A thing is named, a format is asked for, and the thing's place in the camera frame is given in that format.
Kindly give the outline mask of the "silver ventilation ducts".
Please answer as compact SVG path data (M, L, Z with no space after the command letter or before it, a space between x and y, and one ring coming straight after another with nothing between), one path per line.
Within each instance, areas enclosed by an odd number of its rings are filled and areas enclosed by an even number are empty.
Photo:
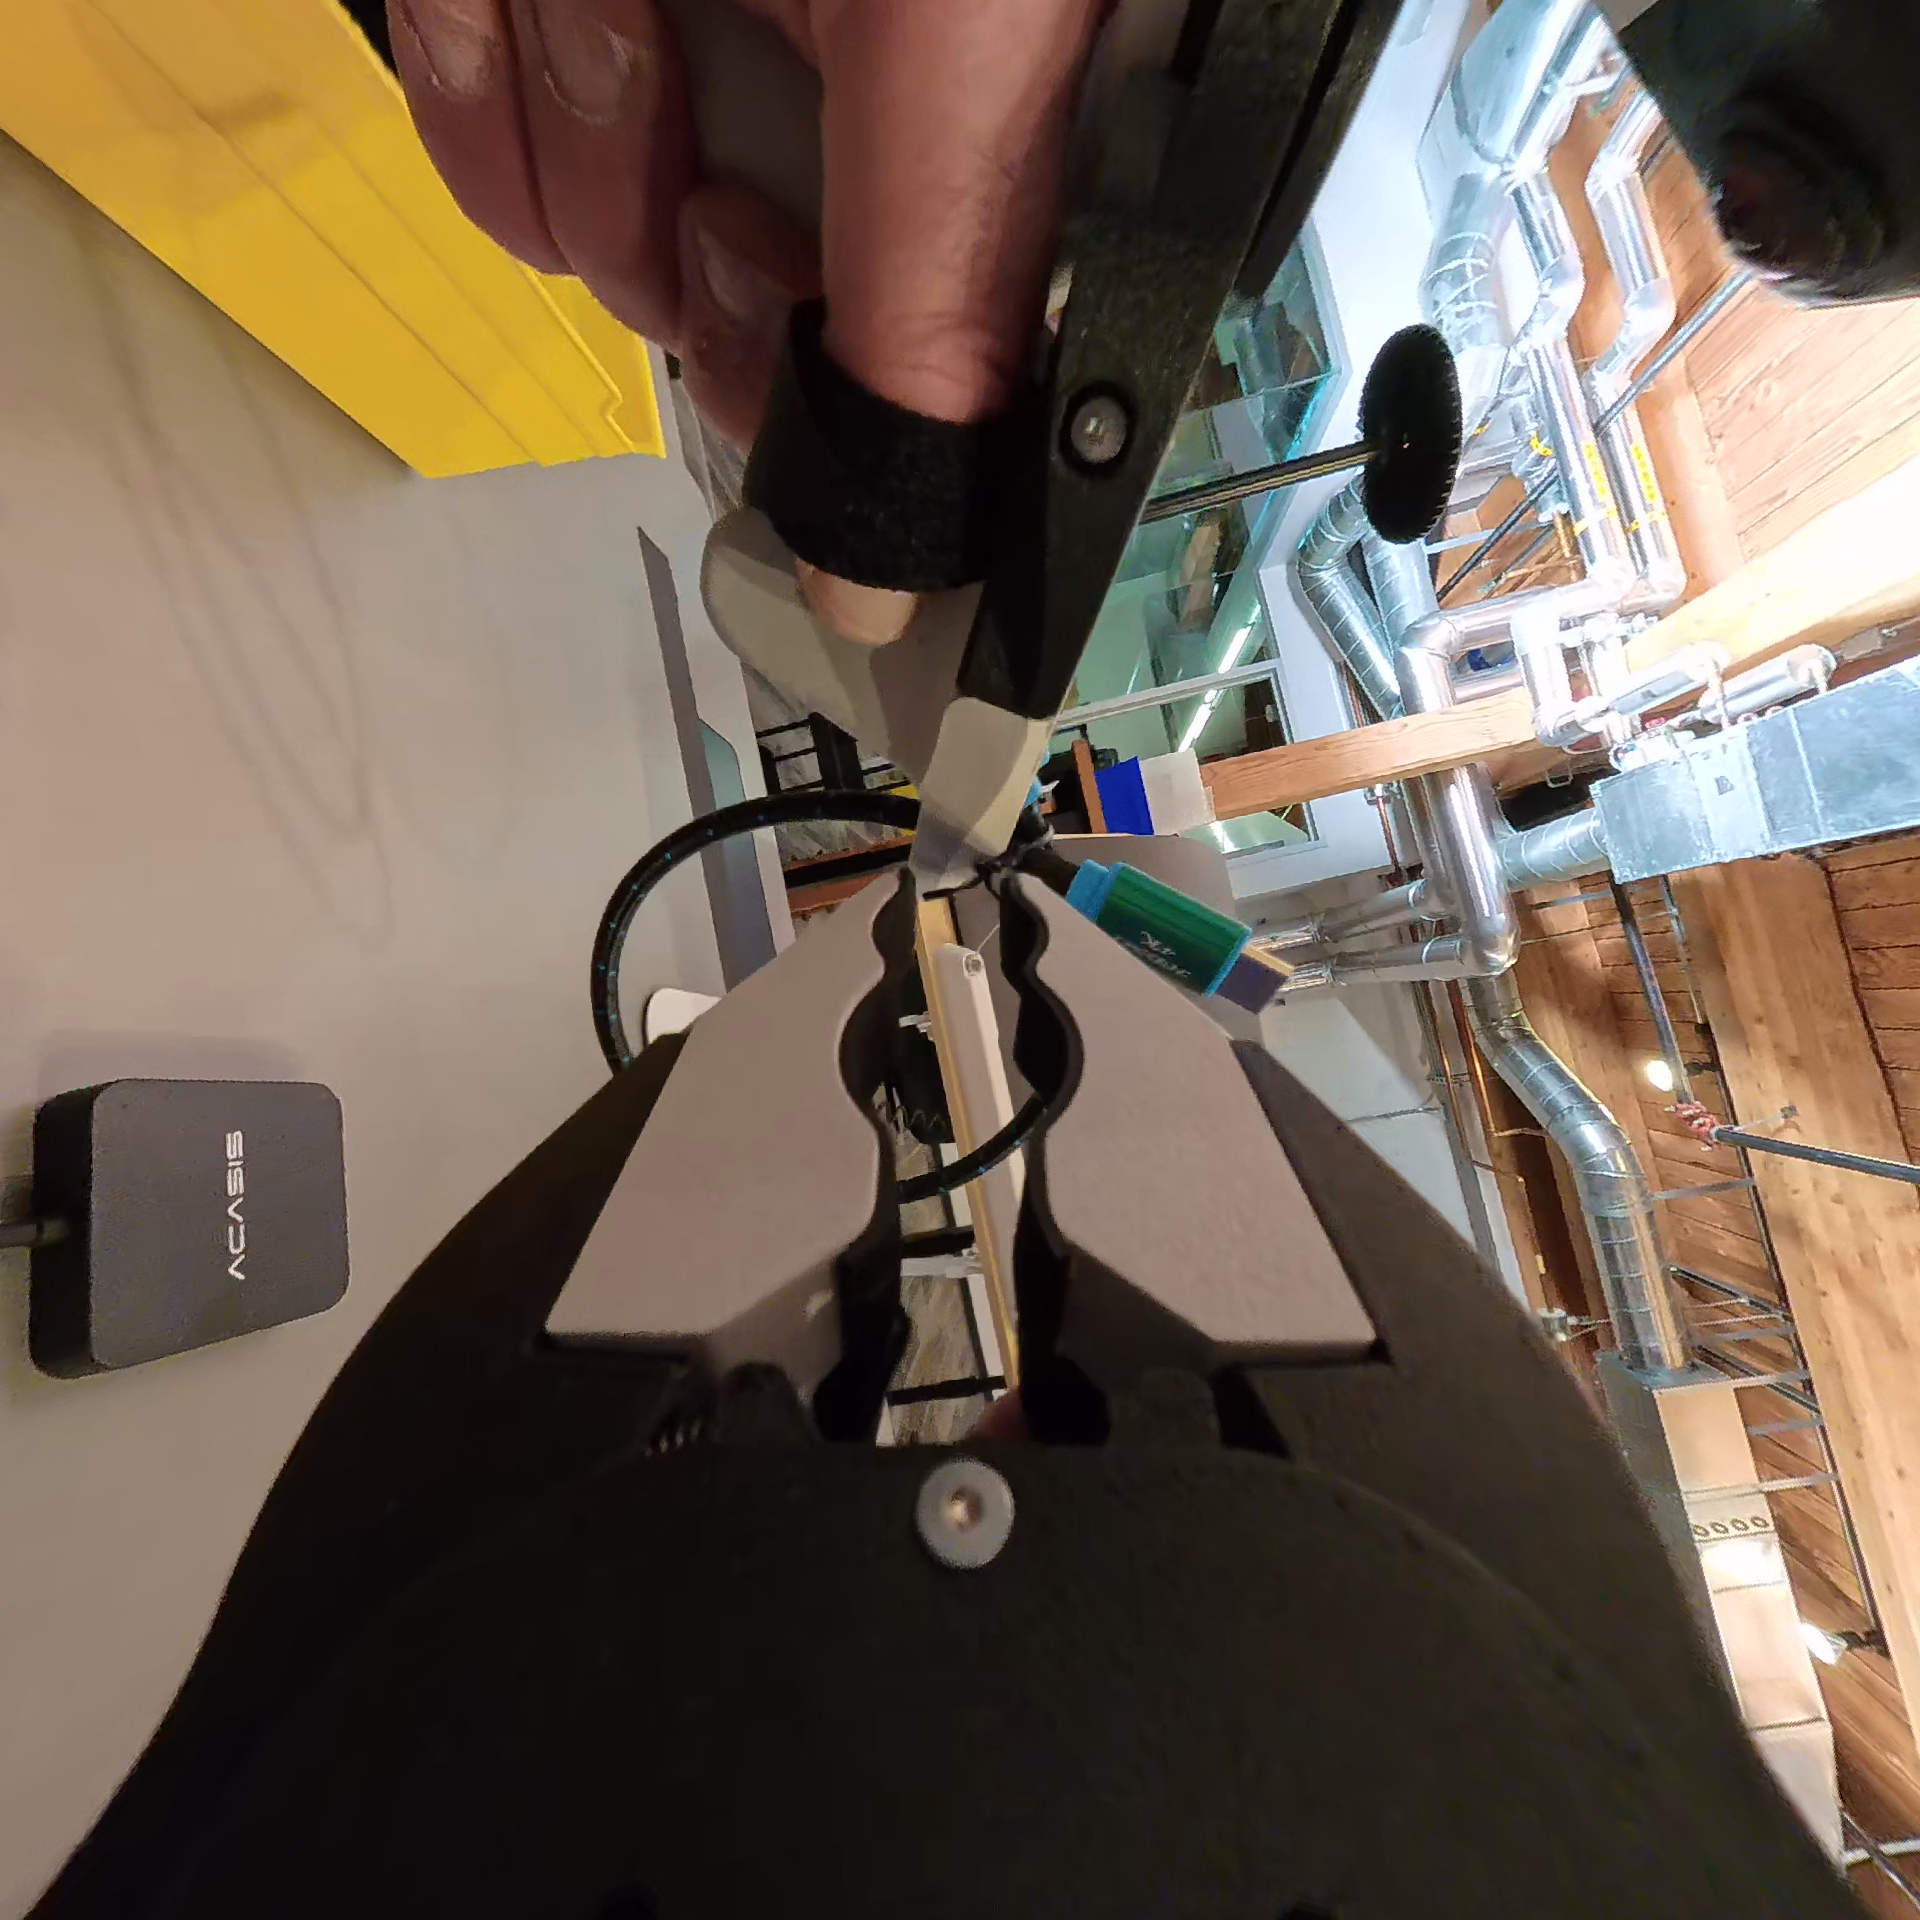
M1753 281L1810 305L1914 293L1914 118L1897 93L1880 150L1847 126L1845 60L1889 57L1914 27L1898 4L1496 4L1466 44L1421 147L1433 230L1421 312L1447 346L1458 450L1409 486L1405 523L1380 482L1348 482L1310 521L1292 572L1327 646L1382 717L1453 707L1453 662L1510 640L1529 724L1551 749L1628 747L1650 707L1703 693L1728 730L1762 674L1693 642L1632 669L1625 633L1676 609L1685 566L1647 464L1630 384L1672 320L1650 240L1639 136L1661 116L1717 198ZM1452 507L1455 464L1543 482L1569 518L1574 579L1444 610L1400 549ZM1521 1014L1516 892L1608 864L1585 809L1543 830L1496 824L1489 778L1409 782L1423 876L1287 929L1298 984L1461 978L1472 1033L1567 1163L1623 1365L1689 1366L1689 1338L1640 1162L1615 1118Z

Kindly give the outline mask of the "person's left hand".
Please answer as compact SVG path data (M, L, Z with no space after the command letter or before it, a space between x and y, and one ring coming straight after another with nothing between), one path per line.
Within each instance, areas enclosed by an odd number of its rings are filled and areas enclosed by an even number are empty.
M748 450L788 312L864 390L997 416L1048 288L1073 109L1112 4L737 4L816 76L809 224L700 157L687 38L647 2L393 2L390 60L462 213L669 350Z

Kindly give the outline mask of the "dark grey rectangular device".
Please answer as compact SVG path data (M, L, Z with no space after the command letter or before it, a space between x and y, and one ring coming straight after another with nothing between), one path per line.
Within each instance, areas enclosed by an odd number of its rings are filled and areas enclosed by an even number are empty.
M30 1358L125 1372L326 1312L350 1284L322 1084L114 1078L31 1120Z

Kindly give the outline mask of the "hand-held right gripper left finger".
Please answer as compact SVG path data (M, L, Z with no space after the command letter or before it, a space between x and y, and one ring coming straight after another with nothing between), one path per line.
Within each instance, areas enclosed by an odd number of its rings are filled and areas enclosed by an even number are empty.
M895 1230L873 1093L913 924L910 885L868 885L696 1018L558 1297L558 1342L848 1354L848 1259Z

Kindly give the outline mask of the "wooden board with black surface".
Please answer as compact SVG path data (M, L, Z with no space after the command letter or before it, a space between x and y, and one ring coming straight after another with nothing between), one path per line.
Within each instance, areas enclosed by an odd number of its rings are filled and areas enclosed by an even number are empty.
M1192 892L1191 880L1201 856L1172 840L1072 834L1048 844L1069 864L1121 862L1214 909L1225 899L1223 883L1214 880L1200 894ZM1068 1365L1026 1372L1018 1354L1014 1250L1026 1163L1045 1122L1045 1104L1017 1064L1018 1001L1000 962L1005 885L1037 885L1052 892L1040 880L997 867L964 890L919 900L919 981L954 1153L944 1166L944 1178L952 1178L966 1190L1000 1401L1014 1404L1037 1438L1052 1445L1085 1434L1101 1438L1117 1414L1119 1396L1138 1392L1142 1380L1160 1373L1210 1385L1225 1376L1247 1380L1254 1369L1268 1365L1337 1369L1389 1360L1389 1282L1433 1274L1442 1259L1452 1259L1470 1280L1501 1280L1500 1266L1482 1262L1480 1238L1472 1234L1461 1208L1433 1208L1436 1188L1405 1181L1402 1166L1380 1158L1377 1141L1368 1139L1364 1126L1353 1126L1353 1115L1325 1104L1320 1089L1301 1078L1266 1046L1271 1008L1327 996L1333 969L1312 960L1302 944L1285 947L1252 932L1256 953L1288 968L1287 986L1266 1008L1249 1011L1223 996L1200 998L1169 986L1208 1014L1246 1060L1312 1210L1373 1317L1373 1348L1354 1360L1244 1363L1218 1372L1076 1372Z

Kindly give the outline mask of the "wooden ceiling beam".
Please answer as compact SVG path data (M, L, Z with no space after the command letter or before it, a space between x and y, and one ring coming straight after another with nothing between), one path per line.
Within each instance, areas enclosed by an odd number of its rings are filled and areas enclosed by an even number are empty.
M1509 794L1564 778L1574 760L1573 753L1544 747L1532 730L1527 693L1506 691L1442 713L1206 761L1201 782L1214 817L1237 820L1473 763L1487 766L1494 788Z

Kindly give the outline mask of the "yellow plastic bin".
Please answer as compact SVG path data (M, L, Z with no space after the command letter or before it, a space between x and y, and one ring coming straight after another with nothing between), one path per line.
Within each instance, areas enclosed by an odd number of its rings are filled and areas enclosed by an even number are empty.
M666 452L648 352L488 243L332 2L4 2L2 124L420 475Z

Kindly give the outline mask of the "braided hdmi cable green plug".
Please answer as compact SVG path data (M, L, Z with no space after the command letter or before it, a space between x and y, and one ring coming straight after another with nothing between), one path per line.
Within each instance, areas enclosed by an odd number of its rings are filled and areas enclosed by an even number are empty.
M719 844L781 825L889 825L913 830L921 804L898 794L824 786L712 806L653 844L614 886L591 944L591 1030L612 1073L632 1064L620 1012L620 965L632 920L657 883ZM1121 862L1069 864L1056 856L1036 812L1014 830L1007 874L1040 880L1124 952L1200 998L1223 996L1266 1008L1288 984L1288 968L1252 947L1252 931L1165 880Z

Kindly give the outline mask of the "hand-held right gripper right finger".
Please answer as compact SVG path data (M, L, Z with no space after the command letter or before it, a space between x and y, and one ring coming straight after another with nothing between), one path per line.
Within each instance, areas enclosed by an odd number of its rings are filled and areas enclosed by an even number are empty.
M1045 1122L1014 1299L1026 1372L1218 1372L1375 1345L1231 1038L1037 885L998 892Z

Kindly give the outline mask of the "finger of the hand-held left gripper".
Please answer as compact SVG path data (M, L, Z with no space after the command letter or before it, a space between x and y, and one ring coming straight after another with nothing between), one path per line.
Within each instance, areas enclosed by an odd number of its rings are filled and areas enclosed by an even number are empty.
M969 886L1013 844L1052 722L957 698L900 734L900 766L919 788L906 859L924 894Z
M925 773L954 698L978 586L921 596L903 638L870 646L812 610L791 549L761 513L741 507L705 534L701 598L730 656L791 704L895 769Z

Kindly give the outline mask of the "black pole with round base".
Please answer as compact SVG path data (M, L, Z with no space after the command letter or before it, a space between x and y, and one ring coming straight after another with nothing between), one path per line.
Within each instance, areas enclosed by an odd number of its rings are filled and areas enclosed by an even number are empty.
M1359 389L1359 438L1210 482L1180 486L1142 505L1138 523L1169 521L1333 473L1358 473L1359 509L1388 545L1421 542L1452 498L1463 449L1455 360L1430 325L1393 331Z

